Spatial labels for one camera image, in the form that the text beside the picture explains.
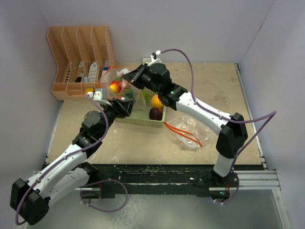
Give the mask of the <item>toy pineapple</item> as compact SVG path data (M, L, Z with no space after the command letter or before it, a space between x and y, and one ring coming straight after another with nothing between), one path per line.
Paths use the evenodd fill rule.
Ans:
M135 95L133 89L124 89L122 97L128 101L135 101Z

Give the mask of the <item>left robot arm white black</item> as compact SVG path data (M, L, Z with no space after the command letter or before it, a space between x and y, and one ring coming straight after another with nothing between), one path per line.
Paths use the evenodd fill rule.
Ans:
M10 207L15 210L15 224L35 225L50 207L77 187L93 187L98 175L86 160L102 145L117 118L129 117L132 100L89 100L96 110L89 111L79 133L64 152L30 178L17 179L11 188Z

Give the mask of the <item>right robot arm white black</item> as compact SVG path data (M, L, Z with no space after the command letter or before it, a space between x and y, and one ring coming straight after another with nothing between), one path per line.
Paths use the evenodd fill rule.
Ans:
M219 155L212 182L218 187L224 186L229 181L233 161L248 138L243 116L224 113L193 97L187 89L172 82L169 70L162 63L150 66L143 63L122 78L138 89L151 90L164 106L189 115L218 135L216 150Z

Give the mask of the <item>clear zip bag orange zipper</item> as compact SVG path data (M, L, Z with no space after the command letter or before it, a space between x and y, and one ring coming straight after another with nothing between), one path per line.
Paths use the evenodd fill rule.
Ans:
M134 101L133 108L143 110L146 108L146 101L142 91L122 78L131 71L129 67L105 67L98 80L98 88L106 88L108 98Z

